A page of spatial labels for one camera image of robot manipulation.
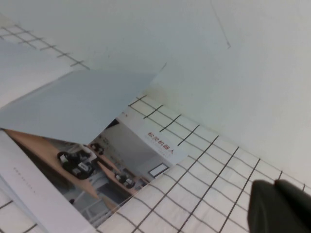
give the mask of wooden table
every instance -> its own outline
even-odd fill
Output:
[[[90,145],[88,145],[87,147],[88,147],[90,150],[92,150],[92,152],[94,152],[94,154],[95,154],[97,157],[101,158],[105,163],[109,164],[115,171],[117,171],[118,173],[121,173],[120,170],[113,164],[113,162],[111,162],[109,159],[107,159],[107,158],[105,157],[105,155],[99,155],[96,151],[93,150],[93,148],[92,148]]]
[[[43,162],[53,168],[56,172],[66,178],[68,181],[78,186],[82,190],[89,193],[92,197],[99,198],[96,190],[88,179],[79,180],[69,172],[64,170],[57,159],[57,154],[60,152],[50,142],[40,136],[35,136],[26,133],[20,133],[12,130],[5,130],[5,132],[18,143],[22,144],[34,155],[40,158]]]

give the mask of grid lines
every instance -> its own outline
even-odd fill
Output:
[[[48,43],[44,38],[42,37],[37,37],[36,35],[34,35],[31,31],[28,31],[28,30],[25,30],[23,29],[21,26],[19,25],[15,25],[15,26],[12,26],[12,27],[1,27],[2,29],[4,29],[7,34],[0,34],[0,38],[1,39],[6,39],[6,37],[8,36],[14,36],[16,37],[18,40],[20,40],[18,42],[18,44],[27,44],[28,46],[34,48],[34,49],[38,49],[36,46],[34,46],[31,42],[35,42],[35,41],[40,41],[42,42],[43,44],[46,45],[46,47],[43,47],[43,48],[39,48],[39,50],[43,51],[43,50],[47,50],[47,49],[53,49],[55,50],[56,52],[60,53],[60,55],[57,56],[57,58],[61,58],[61,57],[67,57],[69,58],[71,61],[73,61],[72,64],[70,64],[71,67],[75,67],[76,65],[80,65],[82,67],[84,67],[85,69],[90,69],[88,66],[86,66],[84,64],[84,61],[83,60],[77,60],[75,59],[74,57],[71,56],[71,53],[69,52],[63,52],[61,51],[60,49],[57,48],[57,45],[52,45],[50,43]],[[17,33],[14,33],[12,32],[12,30],[10,30],[10,28],[17,28],[19,30],[21,30],[20,32],[17,32]],[[32,39],[24,39],[22,36],[23,35],[28,35],[28,36],[31,36]]]

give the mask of orange table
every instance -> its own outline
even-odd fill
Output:
[[[20,133],[12,130],[5,130],[5,132],[18,143],[22,144],[28,150],[30,150],[34,155],[40,158],[43,162],[53,168],[56,172],[66,178],[68,181],[78,186],[82,190],[89,193],[95,198],[99,198],[96,190],[93,188],[92,184],[88,179],[79,180],[75,176],[71,175],[69,172],[64,170],[57,159],[57,154],[59,150],[54,147],[50,142],[40,136],[35,136],[26,133]]]

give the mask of grid paper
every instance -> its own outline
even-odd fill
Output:
[[[78,60],[72,56],[70,52],[63,52],[57,45],[51,43],[48,39],[38,37],[33,32],[23,29],[19,25],[0,28],[0,39],[7,40],[12,43],[23,44],[33,49],[45,51],[52,56],[64,60],[74,69],[90,69],[85,65],[85,61]]]
[[[129,107],[188,157],[129,200],[98,228],[101,232],[246,233],[254,180],[286,179],[311,192],[309,186],[148,96],[137,97]]]

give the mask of white surface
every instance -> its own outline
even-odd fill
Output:
[[[158,71],[167,63],[148,94],[305,181],[311,163],[310,10],[306,0],[1,5],[3,14],[54,38],[91,67]]]
[[[0,175],[36,217],[34,221],[50,233],[94,233],[89,222],[55,189],[4,131],[0,131],[0,142]],[[5,209],[9,206],[14,211],[6,214]],[[3,229],[4,232],[18,232],[21,227],[31,227],[33,223],[15,204],[0,211],[4,214],[1,220],[6,222],[5,227],[9,229],[14,226],[14,230]],[[16,222],[9,220],[8,217],[17,214],[19,219]]]
[[[139,105],[139,107],[141,110],[144,109],[143,104]],[[183,120],[183,123],[185,123],[184,127],[195,125],[195,122],[186,118]],[[213,132],[204,127],[201,127],[198,132],[204,132],[202,135],[205,136],[200,139],[206,142],[213,135]],[[163,175],[160,175],[159,178],[151,181],[149,185],[138,192],[134,199],[129,200],[126,205],[121,207],[118,212],[137,226],[150,213],[148,207],[151,209],[157,205],[154,211],[141,223],[139,229],[145,233],[153,233],[156,226],[158,232],[175,233],[178,232],[186,218],[194,210],[200,197],[207,191],[203,200],[181,229],[181,232],[217,233],[222,226],[224,227],[222,233],[248,232],[246,217],[252,185],[251,181],[261,179],[271,183],[273,179],[277,179],[280,176],[281,171],[263,160],[259,161],[258,158],[241,148],[231,158],[231,153],[237,149],[237,145],[231,144],[222,137],[218,138],[215,140],[217,144],[211,145],[197,162],[190,157],[185,158],[178,163],[179,165],[173,166],[165,171]],[[196,145],[186,141],[180,147],[184,144],[187,145],[185,148],[188,149],[188,155],[191,157],[198,158],[203,152]],[[300,189],[303,188],[302,182],[288,176],[286,173],[282,173],[281,178],[288,180]],[[310,190],[308,186],[305,187],[306,193],[311,193]],[[115,214],[109,221],[104,222],[99,229],[130,233],[134,229],[132,226],[127,219]]]
[[[155,169],[151,170],[150,174],[152,176],[156,177],[159,174],[161,174],[167,168],[168,168],[167,166],[165,166],[164,164],[161,164],[161,165],[157,166]]]
[[[0,53],[0,108],[72,71],[59,59],[4,40]]]
[[[152,81],[153,74],[74,71],[0,109],[0,127],[90,143]]]
[[[0,14],[0,27],[13,26],[14,23],[4,15]]]

